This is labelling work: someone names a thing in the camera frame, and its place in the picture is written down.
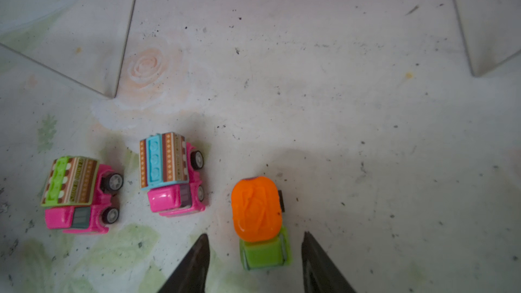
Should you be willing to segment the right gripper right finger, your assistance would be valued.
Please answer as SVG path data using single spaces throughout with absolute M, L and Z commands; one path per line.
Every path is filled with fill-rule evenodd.
M 327 253 L 309 231 L 301 245 L 305 293 L 355 293 Z

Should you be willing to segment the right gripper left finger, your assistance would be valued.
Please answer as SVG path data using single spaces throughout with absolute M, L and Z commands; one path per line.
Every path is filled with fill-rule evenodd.
M 158 292 L 204 293 L 209 266 L 210 243 L 208 235 L 203 233 Z

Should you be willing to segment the orange car green base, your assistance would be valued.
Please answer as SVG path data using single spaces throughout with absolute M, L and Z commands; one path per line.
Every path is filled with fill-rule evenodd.
M 283 225 L 284 199 L 274 181 L 265 176 L 240 180 L 231 193 L 231 207 L 245 270 L 292 262 L 288 231 Z

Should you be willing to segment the pink car blue roof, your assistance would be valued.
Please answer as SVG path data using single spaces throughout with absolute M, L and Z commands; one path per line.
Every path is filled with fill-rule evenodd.
M 176 132 L 139 143 L 140 184 L 153 213 L 172 218 L 203 212 L 205 192 L 199 171 L 204 156 Z

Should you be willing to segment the pink car green roof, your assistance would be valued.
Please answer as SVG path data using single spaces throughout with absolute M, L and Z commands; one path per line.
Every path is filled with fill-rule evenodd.
M 101 235 L 118 221 L 113 203 L 123 175 L 90 157 L 65 155 L 54 160 L 43 187 L 46 227 L 76 235 Z

